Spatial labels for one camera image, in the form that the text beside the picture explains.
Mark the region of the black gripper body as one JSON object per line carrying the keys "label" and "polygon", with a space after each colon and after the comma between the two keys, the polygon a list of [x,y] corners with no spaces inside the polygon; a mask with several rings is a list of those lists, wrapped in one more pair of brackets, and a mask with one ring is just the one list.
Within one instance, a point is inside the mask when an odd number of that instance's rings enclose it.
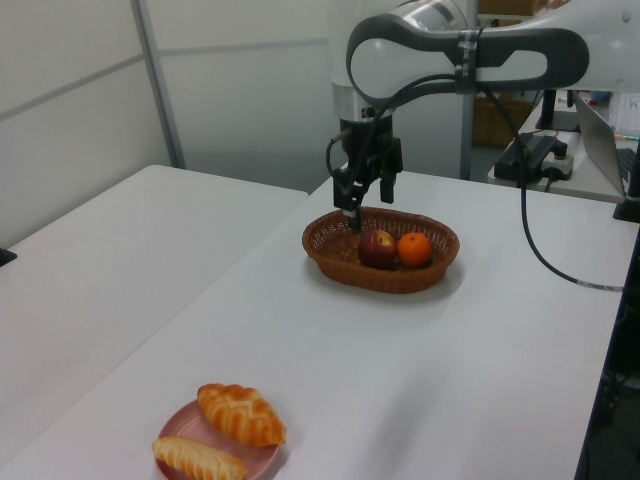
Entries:
{"label": "black gripper body", "polygon": [[342,140],[342,149],[348,157],[348,166],[355,167],[361,150],[365,157],[382,154],[393,144],[393,119],[382,118],[377,123],[351,122],[340,120],[340,130],[350,130],[351,133]]}

